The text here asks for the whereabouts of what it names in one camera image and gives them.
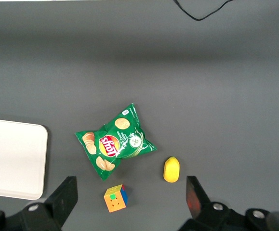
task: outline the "potato chip bag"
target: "potato chip bag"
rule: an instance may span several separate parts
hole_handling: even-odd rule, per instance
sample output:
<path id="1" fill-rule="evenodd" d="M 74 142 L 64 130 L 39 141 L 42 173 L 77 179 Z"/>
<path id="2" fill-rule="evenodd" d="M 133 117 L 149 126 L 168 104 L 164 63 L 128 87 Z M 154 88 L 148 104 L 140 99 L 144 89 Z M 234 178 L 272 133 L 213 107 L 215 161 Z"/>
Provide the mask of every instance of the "potato chip bag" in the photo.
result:
<path id="1" fill-rule="evenodd" d="M 133 103 L 98 131 L 85 130 L 75 134 L 102 180 L 111 175 L 121 159 L 157 149 L 145 139 Z"/>

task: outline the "gray table surface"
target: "gray table surface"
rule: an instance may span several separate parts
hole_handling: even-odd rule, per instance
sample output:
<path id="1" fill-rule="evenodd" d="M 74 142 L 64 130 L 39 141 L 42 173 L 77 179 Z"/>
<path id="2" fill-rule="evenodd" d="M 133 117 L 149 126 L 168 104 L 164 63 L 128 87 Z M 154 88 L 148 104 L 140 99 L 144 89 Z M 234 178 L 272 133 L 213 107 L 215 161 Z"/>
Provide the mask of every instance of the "gray table surface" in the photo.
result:
<path id="1" fill-rule="evenodd" d="M 201 17 L 223 1 L 181 2 Z M 102 182 L 74 133 L 132 102 L 159 150 Z M 177 230 L 187 175 L 239 213 L 279 211 L 279 0 L 233 1 L 202 22 L 171 0 L 0 3 L 0 119 L 47 128 L 42 198 L 77 176 L 65 231 Z M 103 195 L 121 183 L 129 205 L 109 213 Z M 7 216 L 27 203 L 0 197 Z"/>

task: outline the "yellow plastic lemon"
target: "yellow plastic lemon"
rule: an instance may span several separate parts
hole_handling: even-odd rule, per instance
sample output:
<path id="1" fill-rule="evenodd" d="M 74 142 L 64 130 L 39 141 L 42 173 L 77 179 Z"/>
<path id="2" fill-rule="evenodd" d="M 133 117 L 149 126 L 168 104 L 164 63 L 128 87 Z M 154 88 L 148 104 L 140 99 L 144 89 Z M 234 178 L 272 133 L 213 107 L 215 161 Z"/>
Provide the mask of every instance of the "yellow plastic lemon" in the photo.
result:
<path id="1" fill-rule="evenodd" d="M 164 165 L 164 179 L 169 183 L 174 183 L 179 179 L 180 163 L 176 157 L 171 156 Z"/>

